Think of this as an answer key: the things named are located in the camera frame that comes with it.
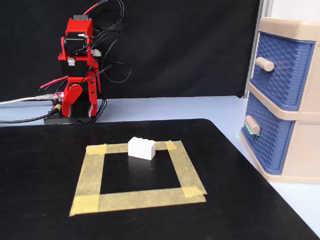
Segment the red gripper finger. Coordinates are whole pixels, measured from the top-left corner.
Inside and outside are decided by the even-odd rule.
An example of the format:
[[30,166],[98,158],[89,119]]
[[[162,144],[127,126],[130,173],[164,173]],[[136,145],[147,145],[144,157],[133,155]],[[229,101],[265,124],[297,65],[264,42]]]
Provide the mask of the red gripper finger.
[[94,78],[93,80],[88,81],[88,97],[90,102],[90,108],[88,110],[89,117],[95,117],[97,114],[98,107],[98,94],[101,93],[100,80]]
[[81,95],[83,89],[82,87],[76,83],[71,86],[67,85],[64,90],[64,96],[62,99],[62,115],[64,117],[69,117],[71,114],[71,106]]

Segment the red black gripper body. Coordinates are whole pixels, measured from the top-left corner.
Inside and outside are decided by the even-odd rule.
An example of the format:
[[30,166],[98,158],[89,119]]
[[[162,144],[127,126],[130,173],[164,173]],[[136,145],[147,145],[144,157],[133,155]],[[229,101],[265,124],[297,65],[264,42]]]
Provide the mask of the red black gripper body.
[[70,107],[69,117],[89,117],[88,112],[91,103],[88,94],[88,81],[93,79],[100,80],[98,76],[94,76],[93,74],[88,74],[86,77],[69,76],[67,78],[67,85],[79,84],[82,87],[82,93]]

